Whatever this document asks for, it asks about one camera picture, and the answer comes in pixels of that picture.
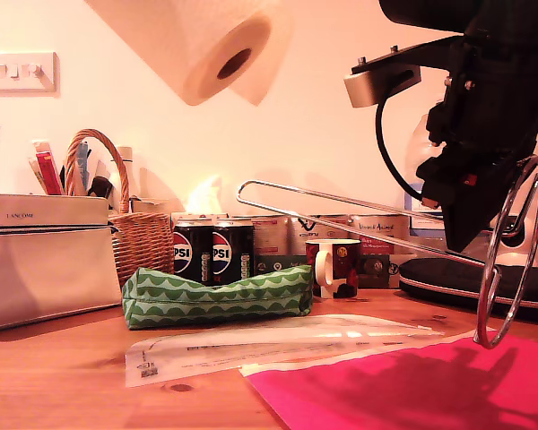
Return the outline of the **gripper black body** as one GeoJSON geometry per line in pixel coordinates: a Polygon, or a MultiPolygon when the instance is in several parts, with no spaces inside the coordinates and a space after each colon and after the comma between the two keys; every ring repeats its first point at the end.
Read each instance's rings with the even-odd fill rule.
{"type": "Polygon", "coordinates": [[[443,208],[502,194],[538,134],[538,79],[470,83],[453,82],[428,115],[429,140],[444,148],[416,175],[422,198],[443,208]]]}

